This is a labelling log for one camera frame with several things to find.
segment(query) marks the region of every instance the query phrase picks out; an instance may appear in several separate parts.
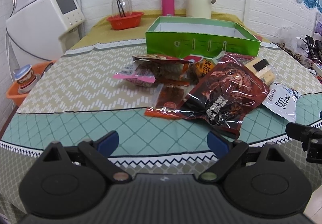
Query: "pink thermos bottle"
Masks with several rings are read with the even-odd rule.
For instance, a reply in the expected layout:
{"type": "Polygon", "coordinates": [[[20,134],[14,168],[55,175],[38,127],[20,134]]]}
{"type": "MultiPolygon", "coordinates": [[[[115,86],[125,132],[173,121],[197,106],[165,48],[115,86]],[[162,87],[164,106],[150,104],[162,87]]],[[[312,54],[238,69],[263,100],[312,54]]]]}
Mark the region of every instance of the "pink thermos bottle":
{"type": "Polygon", "coordinates": [[[162,0],[162,16],[174,16],[174,0],[162,0]]]}

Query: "blue lid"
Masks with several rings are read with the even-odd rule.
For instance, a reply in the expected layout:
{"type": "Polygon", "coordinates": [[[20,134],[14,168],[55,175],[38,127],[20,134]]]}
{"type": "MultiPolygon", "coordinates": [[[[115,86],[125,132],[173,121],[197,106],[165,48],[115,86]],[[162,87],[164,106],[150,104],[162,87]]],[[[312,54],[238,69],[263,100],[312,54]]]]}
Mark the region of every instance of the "blue lid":
{"type": "Polygon", "coordinates": [[[23,78],[27,73],[29,73],[31,70],[31,65],[27,64],[25,66],[23,66],[22,68],[18,69],[15,73],[14,73],[14,78],[15,80],[20,80],[21,78],[23,78]]]}

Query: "white snack package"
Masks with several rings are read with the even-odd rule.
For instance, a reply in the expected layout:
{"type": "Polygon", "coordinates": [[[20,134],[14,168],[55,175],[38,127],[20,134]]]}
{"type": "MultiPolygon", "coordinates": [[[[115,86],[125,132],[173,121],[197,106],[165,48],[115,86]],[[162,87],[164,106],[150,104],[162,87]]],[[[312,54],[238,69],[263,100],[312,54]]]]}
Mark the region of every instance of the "white snack package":
{"type": "Polygon", "coordinates": [[[263,105],[289,122],[295,122],[296,101],[300,97],[296,90],[274,82],[269,87],[269,94],[263,105]]]}

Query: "pink snack package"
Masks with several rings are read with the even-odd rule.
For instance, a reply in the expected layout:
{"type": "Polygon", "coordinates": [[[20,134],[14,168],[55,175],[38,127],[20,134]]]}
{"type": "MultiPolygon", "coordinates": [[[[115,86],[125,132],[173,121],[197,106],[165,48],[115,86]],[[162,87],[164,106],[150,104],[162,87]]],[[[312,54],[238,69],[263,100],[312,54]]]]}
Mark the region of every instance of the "pink snack package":
{"type": "Polygon", "coordinates": [[[140,69],[136,63],[123,67],[120,72],[113,75],[113,78],[123,79],[143,87],[151,87],[156,81],[151,70],[140,69]]]}

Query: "teal tablecloth section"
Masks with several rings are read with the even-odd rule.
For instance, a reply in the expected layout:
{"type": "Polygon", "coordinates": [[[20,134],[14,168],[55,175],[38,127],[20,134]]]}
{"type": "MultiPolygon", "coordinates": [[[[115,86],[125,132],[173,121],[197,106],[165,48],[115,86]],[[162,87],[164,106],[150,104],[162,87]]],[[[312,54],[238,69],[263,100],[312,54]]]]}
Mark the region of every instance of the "teal tablecloth section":
{"type": "MultiPolygon", "coordinates": [[[[113,156],[158,155],[208,150],[211,130],[204,120],[167,120],[144,116],[145,109],[62,114],[16,114],[2,140],[28,148],[44,149],[51,141],[64,146],[97,140],[111,130],[120,136],[113,156]]],[[[322,94],[308,94],[297,101],[296,122],[320,119],[322,94]]],[[[261,105],[244,118],[239,139],[256,143],[285,133],[288,121],[261,105]]]]}

